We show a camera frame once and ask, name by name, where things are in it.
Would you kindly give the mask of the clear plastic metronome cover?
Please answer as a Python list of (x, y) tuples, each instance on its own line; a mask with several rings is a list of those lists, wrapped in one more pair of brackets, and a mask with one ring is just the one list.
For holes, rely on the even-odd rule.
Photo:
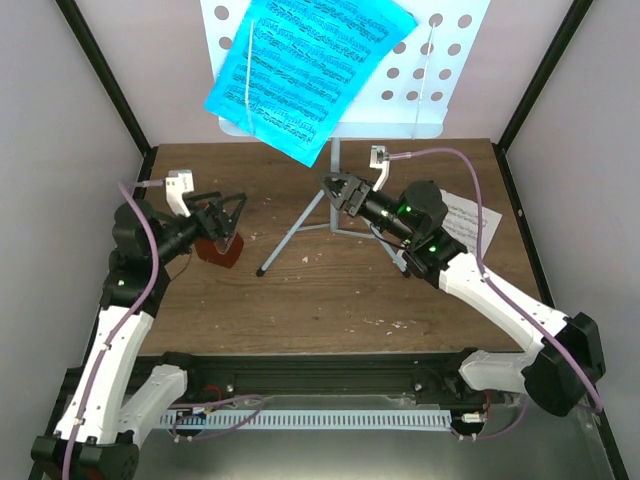
[(213, 240), (213, 245), (217, 253), (224, 255), (232, 246), (236, 233), (233, 232), (227, 236), (220, 236), (216, 240)]

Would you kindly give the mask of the white sheet music page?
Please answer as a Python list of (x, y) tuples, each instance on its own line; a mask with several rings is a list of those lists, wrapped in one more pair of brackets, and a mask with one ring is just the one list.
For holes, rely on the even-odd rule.
[(502, 215), (486, 207), (482, 208), (482, 239), (478, 243), (478, 205), (476, 202), (441, 191), (442, 200), (448, 208), (443, 228), (460, 241), (470, 253), (476, 254), (480, 246), (484, 257), (502, 220)]

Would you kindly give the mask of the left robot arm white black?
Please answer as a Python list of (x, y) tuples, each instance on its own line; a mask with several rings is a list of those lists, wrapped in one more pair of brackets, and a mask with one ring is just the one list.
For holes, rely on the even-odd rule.
[(196, 402), (203, 377), (184, 357), (152, 368), (142, 386), (126, 394), (139, 350), (172, 281), (167, 266), (196, 253), (225, 268), (238, 260), (237, 223), (243, 193), (176, 194), (165, 214), (131, 196), (114, 213), (109, 272), (97, 328), (75, 392), (53, 432), (35, 439), (31, 457), (51, 479), (130, 479), (140, 450), (160, 417), (176, 401)]

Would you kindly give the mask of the light blue music stand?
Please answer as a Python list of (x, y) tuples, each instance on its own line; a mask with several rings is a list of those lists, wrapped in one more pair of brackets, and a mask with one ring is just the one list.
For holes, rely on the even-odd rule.
[(305, 166), (340, 168), (353, 139), (430, 139), (484, 1), (205, 1), (214, 86), (205, 109), (231, 135)]

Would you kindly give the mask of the blue sheet music page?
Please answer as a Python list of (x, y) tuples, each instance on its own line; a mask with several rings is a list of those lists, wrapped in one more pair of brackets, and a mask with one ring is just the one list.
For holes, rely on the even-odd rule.
[(306, 167), (417, 27), (394, 1), (253, 1), (205, 109)]

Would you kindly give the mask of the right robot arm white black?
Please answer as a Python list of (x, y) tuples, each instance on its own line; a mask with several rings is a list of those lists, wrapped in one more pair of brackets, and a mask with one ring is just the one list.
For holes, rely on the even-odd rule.
[(415, 181), (393, 198), (369, 180), (324, 173), (321, 188), (332, 206), (396, 237), (408, 270), (472, 307), (520, 347), (518, 353), (476, 350), (444, 378), (458, 403), (479, 390), (529, 396), (540, 408), (566, 416), (606, 371), (596, 322), (569, 316), (530, 297), (487, 268), (443, 227), (448, 208), (432, 181)]

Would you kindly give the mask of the red-brown metronome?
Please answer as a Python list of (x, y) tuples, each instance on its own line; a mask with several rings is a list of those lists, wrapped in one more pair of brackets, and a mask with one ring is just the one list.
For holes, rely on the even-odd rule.
[(239, 260), (244, 248), (244, 239), (239, 233), (218, 240), (198, 239), (195, 251), (202, 261), (231, 269)]

